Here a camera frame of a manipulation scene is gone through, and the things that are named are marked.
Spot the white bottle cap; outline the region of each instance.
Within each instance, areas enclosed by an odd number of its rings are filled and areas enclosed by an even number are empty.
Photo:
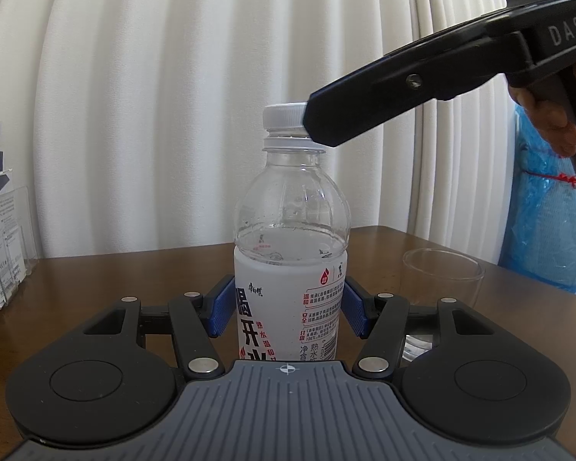
[[[266,106],[262,124],[269,132],[263,150],[315,150],[326,152],[326,146],[315,143],[303,127],[306,102]]]

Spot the water bottle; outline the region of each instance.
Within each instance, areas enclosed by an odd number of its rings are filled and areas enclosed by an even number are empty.
[[[303,128],[305,105],[265,108],[266,166],[235,209],[242,359],[335,358],[350,210]]]

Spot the curtain fold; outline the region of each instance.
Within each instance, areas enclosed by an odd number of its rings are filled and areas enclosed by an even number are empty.
[[[235,202],[264,165],[265,105],[304,101],[502,5],[0,0],[0,72],[18,57],[0,73],[0,148],[35,192],[47,256],[230,241]],[[496,78],[330,149],[323,166],[353,226],[392,226],[496,260],[511,179],[498,163],[511,156],[507,103]]]

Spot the human hand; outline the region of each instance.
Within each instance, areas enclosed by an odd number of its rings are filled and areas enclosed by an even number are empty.
[[[508,91],[510,97],[523,106],[531,123],[552,150],[563,158],[576,154],[576,125],[568,121],[563,106],[551,101],[536,101],[526,88],[509,86]]]

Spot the blue plastic wrapped package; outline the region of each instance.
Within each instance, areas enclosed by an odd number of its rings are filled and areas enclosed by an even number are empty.
[[[499,265],[576,294],[576,176],[516,108],[516,172]]]

